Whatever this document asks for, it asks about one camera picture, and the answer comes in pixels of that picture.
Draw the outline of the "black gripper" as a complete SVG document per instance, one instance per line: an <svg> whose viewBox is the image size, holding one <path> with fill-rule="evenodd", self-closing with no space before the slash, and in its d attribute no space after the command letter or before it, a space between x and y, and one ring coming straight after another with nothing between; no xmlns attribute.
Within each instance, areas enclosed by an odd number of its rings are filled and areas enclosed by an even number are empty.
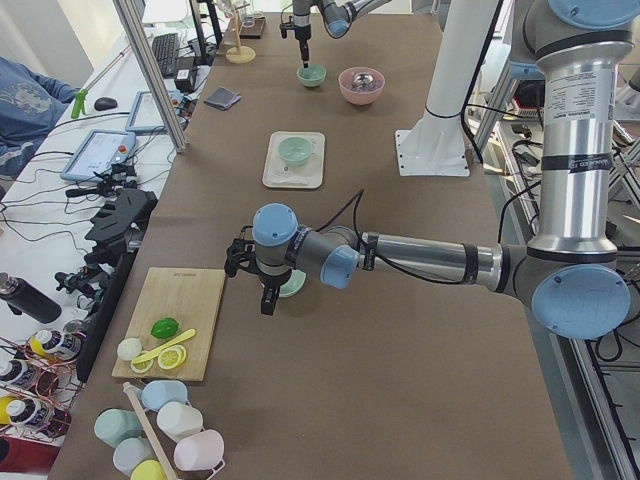
<svg viewBox="0 0 640 480"><path fill-rule="evenodd" d="M307 68L309 66L309 47L307 41L311 38L310 15L290 15L287 20L280 22L279 28L283 39L286 39L288 33L292 32L299 41L302 66Z"/></svg>
<svg viewBox="0 0 640 480"><path fill-rule="evenodd" d="M255 275L262 283L263 293L260 310L263 315L273 315L278 301L278 291L291 278L292 269L285 267L276 273L267 273L258 265L255 242L244 238L235 238L226 250L225 274L234 278L238 271Z"/></svg>

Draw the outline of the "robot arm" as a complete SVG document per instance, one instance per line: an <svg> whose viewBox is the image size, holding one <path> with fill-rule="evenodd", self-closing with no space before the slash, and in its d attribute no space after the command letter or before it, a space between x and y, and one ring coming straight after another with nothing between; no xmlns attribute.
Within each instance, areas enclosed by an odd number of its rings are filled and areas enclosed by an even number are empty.
<svg viewBox="0 0 640 480"><path fill-rule="evenodd" d="M312 6L331 38L390 1L292 1L280 25L295 33L303 65L310 59ZM466 166L464 113L502 1L451 1L424 114L398 130L403 176L455 176ZM525 246L481 247L374 232L358 232L363 190L319 229L301 225L280 203L262 206L227 248L224 270L258 276L261 313L272 315L280 287L294 270L346 288L356 268L387 267L440 285L484 285L517 298L556 335L580 340L620 326L631 307L629 286L616 270L617 247L606 237L617 67L633 46L639 1L517 1L512 52L516 66L544 76L543 154L538 230ZM353 229L332 227L355 200Z"/></svg>
<svg viewBox="0 0 640 480"><path fill-rule="evenodd" d="M294 0L292 15L287 21L280 21L280 32L283 39L292 31L298 42L302 67L307 68L310 61L308 41L311 39L311 8L317 7L323 25L328 35L339 39L347 34L353 23L359 18L379 7L389 3L389 0L360 0L346 1L337 5L329 0Z"/></svg>

